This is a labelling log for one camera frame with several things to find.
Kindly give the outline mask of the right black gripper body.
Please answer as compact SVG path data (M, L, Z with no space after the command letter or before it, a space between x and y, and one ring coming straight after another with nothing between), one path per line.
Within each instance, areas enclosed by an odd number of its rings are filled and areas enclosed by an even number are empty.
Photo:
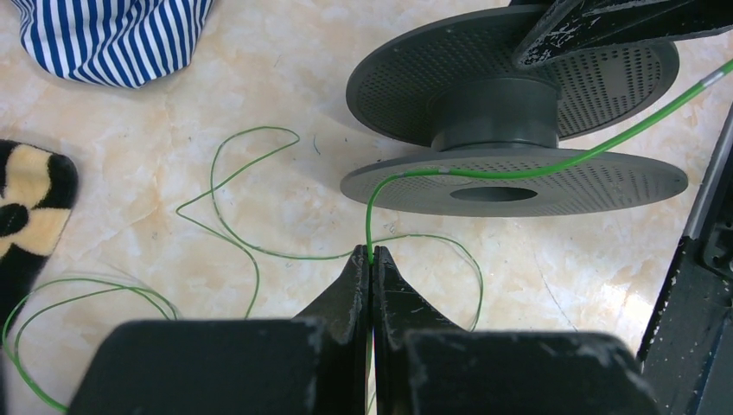
M732 412L732 118L637 353L661 414Z

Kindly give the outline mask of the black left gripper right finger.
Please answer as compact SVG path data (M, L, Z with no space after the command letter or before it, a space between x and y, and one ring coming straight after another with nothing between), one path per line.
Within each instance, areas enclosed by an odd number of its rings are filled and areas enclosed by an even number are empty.
M653 390L616 337L598 332L469 331L373 254L380 414L655 414Z

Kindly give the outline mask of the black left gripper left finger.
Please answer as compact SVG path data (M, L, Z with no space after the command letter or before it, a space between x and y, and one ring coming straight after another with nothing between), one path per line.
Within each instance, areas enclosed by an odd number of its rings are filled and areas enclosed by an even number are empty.
M370 266L341 275L285 319L138 320L102 342L72 414L362 414Z

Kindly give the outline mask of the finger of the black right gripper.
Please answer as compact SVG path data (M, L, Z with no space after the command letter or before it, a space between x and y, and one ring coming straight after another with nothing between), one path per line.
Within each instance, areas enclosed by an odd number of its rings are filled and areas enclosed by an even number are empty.
M513 52L529 69L585 49L675 42L732 30L731 1L512 1L545 13Z

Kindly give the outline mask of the black cable spool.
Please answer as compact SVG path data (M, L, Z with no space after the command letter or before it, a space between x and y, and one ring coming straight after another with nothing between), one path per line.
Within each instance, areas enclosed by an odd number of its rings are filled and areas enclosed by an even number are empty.
M593 48L519 69L513 51L544 11L518 5L454 16L370 53L348 80L349 111L421 151L349 173L341 192L381 208L468 217L588 214L682 193L681 169L614 152L546 176L505 178L574 157L561 141L633 117L679 71L670 42Z

